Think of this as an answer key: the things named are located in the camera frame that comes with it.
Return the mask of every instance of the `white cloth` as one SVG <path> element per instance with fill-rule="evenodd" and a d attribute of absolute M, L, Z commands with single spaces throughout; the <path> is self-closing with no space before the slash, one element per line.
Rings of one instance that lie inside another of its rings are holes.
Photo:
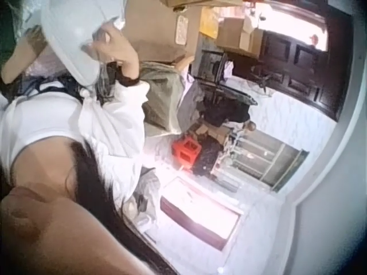
<path fill-rule="evenodd" d="M 120 208 L 122 200 L 128 200 L 138 184 L 145 139 L 142 104 L 148 90 L 149 84 L 143 81 L 128 88 L 117 82 L 113 101 L 102 107 L 86 89 L 81 91 L 82 106 L 71 96 L 58 93 L 54 97 L 55 93 L 50 92 L 19 97 L 4 109 L 6 102 L 1 97 L 2 165 L 9 169 L 17 154 L 37 140 L 59 135 L 77 141 L 83 138 L 96 151 L 104 177 L 108 182 L 112 180 L 115 204 Z"/>
<path fill-rule="evenodd" d="M 228 121 L 228 122 L 224 122 L 222 126 L 233 129 L 232 131 L 233 133 L 240 133 L 243 130 L 244 123 Z"/>

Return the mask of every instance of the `white wall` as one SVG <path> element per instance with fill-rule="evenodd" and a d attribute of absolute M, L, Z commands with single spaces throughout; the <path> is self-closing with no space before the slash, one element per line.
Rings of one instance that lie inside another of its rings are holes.
<path fill-rule="evenodd" d="M 365 236 L 366 202 L 364 108 L 336 165 L 298 207 L 298 238 L 285 274 L 334 274 Z"/>
<path fill-rule="evenodd" d="M 312 167 L 334 131 L 336 122 L 320 111 L 287 96 L 268 89 L 272 97 L 261 96 L 251 90 L 248 82 L 231 77 L 226 85 L 251 95 L 258 106 L 250 107 L 251 120 L 257 128 L 296 148 L 310 152 L 294 176 L 281 189 L 279 194 L 287 195 Z"/>

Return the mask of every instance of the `person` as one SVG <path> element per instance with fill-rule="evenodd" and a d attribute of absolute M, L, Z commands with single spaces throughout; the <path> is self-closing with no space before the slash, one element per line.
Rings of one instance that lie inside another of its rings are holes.
<path fill-rule="evenodd" d="M 253 122 L 251 119 L 243 123 L 227 120 L 223 123 L 223 126 L 232 129 L 232 132 L 237 135 L 245 136 L 250 135 L 257 128 L 256 123 Z"/>
<path fill-rule="evenodd" d="M 199 105 L 204 120 L 215 127 L 222 125 L 233 128 L 235 132 L 244 131 L 249 134 L 256 130 L 256 123 L 251 120 L 250 106 L 238 101 L 223 97 L 218 103 L 204 100 Z"/>
<path fill-rule="evenodd" d="M 5 99 L 39 28 L 2 67 L 1 274 L 178 274 L 119 211 L 141 169 L 149 85 L 122 33 L 102 28 L 109 42 L 88 49 L 121 64 L 104 104 L 70 76 L 36 79 Z"/>

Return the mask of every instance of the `door panel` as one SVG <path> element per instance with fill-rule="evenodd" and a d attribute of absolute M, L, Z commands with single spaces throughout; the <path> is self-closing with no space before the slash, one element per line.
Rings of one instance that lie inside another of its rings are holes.
<path fill-rule="evenodd" d="M 272 75 L 268 87 L 338 121 L 353 56 L 352 17 L 331 6 L 325 8 L 325 13 L 329 34 L 326 52 L 292 37 L 264 32 L 259 60 L 228 55 L 234 63 L 233 75 L 256 81 L 251 66 L 257 65 L 256 75 Z"/>

